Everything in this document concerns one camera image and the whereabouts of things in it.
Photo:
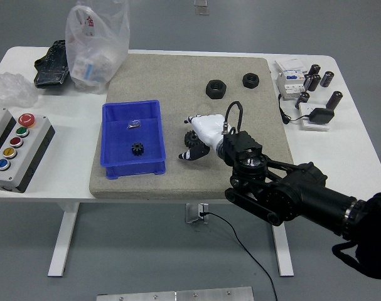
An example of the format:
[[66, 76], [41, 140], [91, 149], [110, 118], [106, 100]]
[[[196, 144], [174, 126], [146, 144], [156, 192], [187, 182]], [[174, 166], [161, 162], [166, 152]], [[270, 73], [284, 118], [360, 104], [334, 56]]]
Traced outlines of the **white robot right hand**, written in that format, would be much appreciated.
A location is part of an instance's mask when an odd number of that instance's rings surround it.
[[214, 150], [216, 155], [223, 159], [223, 124], [224, 116], [221, 114], [213, 115], [194, 115], [189, 116], [186, 123], [191, 124], [192, 130], [185, 136], [198, 138], [199, 142], [190, 141], [188, 150], [178, 155], [179, 159], [195, 161], [205, 155], [210, 150]]

